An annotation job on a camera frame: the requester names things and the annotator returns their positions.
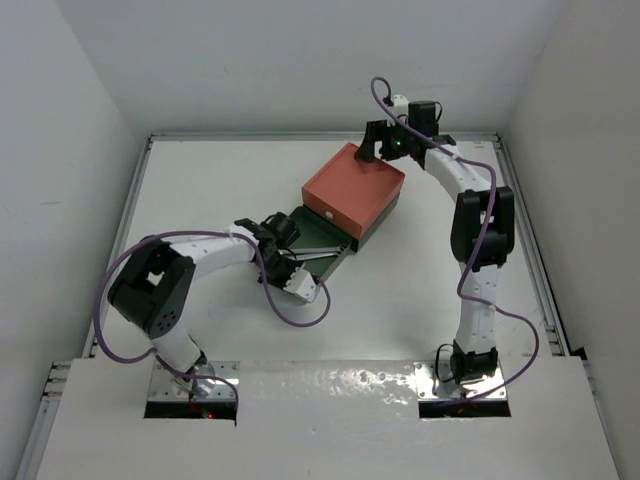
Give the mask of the green drawer box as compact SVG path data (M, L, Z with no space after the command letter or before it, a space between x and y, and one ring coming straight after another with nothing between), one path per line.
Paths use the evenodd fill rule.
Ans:
M341 247L342 251L338 255L304 260L306 270L327 281L349 254L355 254L364 247L396 207L399 198L400 195L397 195L391 201L361 239L351 237L306 206L298 206L289 214L300 231L300 237L293 242L291 249Z

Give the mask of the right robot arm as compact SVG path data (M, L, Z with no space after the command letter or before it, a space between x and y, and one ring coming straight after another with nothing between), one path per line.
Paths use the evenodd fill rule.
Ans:
M490 165L462 157L455 140L440 133L439 102L388 95L378 104L388 117L367 123L355 157L365 162L409 157L454 201L450 245L461 269L461 313L450 378L461 384L490 377L498 366L497 284L515 246L514 194L499 186Z

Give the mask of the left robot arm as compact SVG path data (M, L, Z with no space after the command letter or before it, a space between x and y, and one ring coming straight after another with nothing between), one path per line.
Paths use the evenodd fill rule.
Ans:
M261 223L237 220L220 236L197 235L177 243L153 240L129 257L107 299L146 334L166 364L189 373L204 361L181 321L191 284L223 268L254 263L265 267L262 282L311 303L319 291L313 274L281 253L299 237L296 223L278 212Z

